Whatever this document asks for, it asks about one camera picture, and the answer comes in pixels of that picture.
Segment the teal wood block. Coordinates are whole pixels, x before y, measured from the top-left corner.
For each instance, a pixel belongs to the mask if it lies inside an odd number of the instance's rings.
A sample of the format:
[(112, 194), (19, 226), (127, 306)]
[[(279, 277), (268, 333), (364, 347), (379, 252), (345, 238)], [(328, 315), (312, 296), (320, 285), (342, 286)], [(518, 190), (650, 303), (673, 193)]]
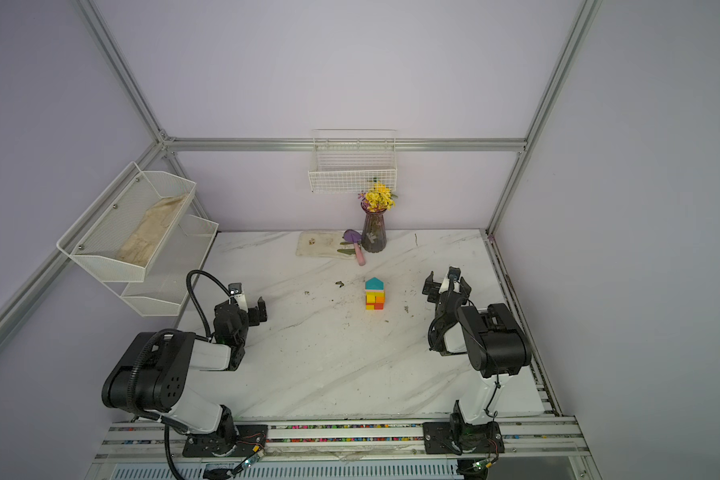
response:
[(383, 291), (385, 289), (384, 282), (376, 277), (372, 277), (365, 281), (365, 289), (367, 291)]

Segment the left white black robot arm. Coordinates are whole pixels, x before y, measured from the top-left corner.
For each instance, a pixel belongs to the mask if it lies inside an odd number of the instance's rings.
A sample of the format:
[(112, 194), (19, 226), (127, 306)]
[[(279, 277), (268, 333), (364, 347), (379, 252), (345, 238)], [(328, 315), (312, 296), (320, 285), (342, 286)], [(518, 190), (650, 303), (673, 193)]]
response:
[(266, 303), (258, 298), (249, 308), (238, 294), (216, 305), (214, 315), (209, 340), (177, 329), (138, 334), (104, 382), (104, 406), (158, 421), (182, 434), (236, 440), (230, 409), (189, 387), (188, 375), (237, 370), (249, 329), (268, 320)]

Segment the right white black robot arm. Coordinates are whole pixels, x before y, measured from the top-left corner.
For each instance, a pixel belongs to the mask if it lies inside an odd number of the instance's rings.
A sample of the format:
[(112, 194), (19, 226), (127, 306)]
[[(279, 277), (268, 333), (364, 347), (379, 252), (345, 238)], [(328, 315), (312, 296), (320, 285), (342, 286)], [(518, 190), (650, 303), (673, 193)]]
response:
[(424, 446), (428, 454), (486, 453), (495, 458), (504, 452), (496, 421), (501, 392), (530, 365), (532, 352), (506, 304), (479, 309), (471, 292), (457, 267), (443, 281), (429, 275), (423, 284), (422, 294), (435, 305), (427, 331), (429, 349), (443, 357), (466, 356), (480, 377), (475, 390), (454, 402), (447, 421), (423, 424)]

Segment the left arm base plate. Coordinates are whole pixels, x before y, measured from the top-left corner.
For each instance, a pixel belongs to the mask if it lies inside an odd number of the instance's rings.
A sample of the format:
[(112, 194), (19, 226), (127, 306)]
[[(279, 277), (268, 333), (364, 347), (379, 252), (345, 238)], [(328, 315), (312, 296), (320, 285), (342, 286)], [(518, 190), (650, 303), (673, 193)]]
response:
[(246, 458), (265, 448), (266, 424), (237, 425), (230, 438), (221, 433), (190, 434), (184, 444), (184, 458)]

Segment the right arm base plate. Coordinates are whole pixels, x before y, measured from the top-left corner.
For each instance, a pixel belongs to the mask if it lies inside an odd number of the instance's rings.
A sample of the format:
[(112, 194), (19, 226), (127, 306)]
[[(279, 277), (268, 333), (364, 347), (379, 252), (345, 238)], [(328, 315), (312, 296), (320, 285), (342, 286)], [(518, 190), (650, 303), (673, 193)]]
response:
[(505, 446), (499, 424), (452, 424), (425, 422), (424, 448), (427, 454), (503, 454)]

